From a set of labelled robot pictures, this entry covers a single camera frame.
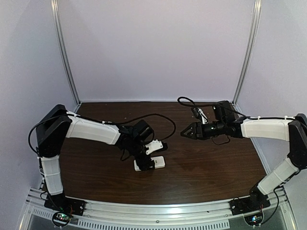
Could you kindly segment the white remote control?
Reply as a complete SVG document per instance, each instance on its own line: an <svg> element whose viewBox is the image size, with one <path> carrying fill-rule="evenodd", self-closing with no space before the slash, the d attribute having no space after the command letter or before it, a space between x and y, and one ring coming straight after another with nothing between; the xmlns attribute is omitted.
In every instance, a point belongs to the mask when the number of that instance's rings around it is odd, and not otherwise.
<svg viewBox="0 0 307 230"><path fill-rule="evenodd" d="M163 156L149 157L144 160L134 160L134 170L136 172L160 169L165 167L165 159Z"/></svg>

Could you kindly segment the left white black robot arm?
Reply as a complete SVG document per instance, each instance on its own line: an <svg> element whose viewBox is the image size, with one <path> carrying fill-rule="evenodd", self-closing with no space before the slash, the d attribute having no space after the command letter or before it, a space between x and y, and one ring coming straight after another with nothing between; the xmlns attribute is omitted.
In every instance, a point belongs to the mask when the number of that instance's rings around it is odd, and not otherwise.
<svg viewBox="0 0 307 230"><path fill-rule="evenodd" d="M81 138L115 145L126 150L135 158L141 171L153 169L154 161L150 155L163 147L162 142L146 139L153 133L151 127L143 120L133 126L105 121L96 121L82 117L66 110L62 104L56 105L37 124L37 152L46 181L50 204L59 213L69 209L69 202L64 199L61 181L59 155L66 138Z"/></svg>

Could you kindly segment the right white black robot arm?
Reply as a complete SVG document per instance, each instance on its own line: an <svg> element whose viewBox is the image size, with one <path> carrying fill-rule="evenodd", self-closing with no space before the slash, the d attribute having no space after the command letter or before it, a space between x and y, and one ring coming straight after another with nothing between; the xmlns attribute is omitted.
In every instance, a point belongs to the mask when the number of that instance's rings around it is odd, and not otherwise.
<svg viewBox="0 0 307 230"><path fill-rule="evenodd" d="M229 101L212 103L215 120L208 121L203 112L205 105L182 102L180 105L191 108L197 122L181 131L181 136L194 140L208 140L225 135L232 138L261 138L287 142L289 153L278 166L257 182L249 192L246 208L257 211L267 195L278 186L286 183L294 175L307 168L307 117L305 114L283 117L251 117L234 110Z"/></svg>

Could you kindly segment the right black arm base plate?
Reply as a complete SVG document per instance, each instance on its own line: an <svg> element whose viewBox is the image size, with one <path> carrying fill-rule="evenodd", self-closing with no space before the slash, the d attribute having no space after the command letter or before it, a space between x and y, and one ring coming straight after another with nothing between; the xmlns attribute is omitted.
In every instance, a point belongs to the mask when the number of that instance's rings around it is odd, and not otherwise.
<svg viewBox="0 0 307 230"><path fill-rule="evenodd" d="M267 198L264 198L262 201L252 203L250 196L244 198L235 197L228 203L233 216L257 211L271 205Z"/></svg>

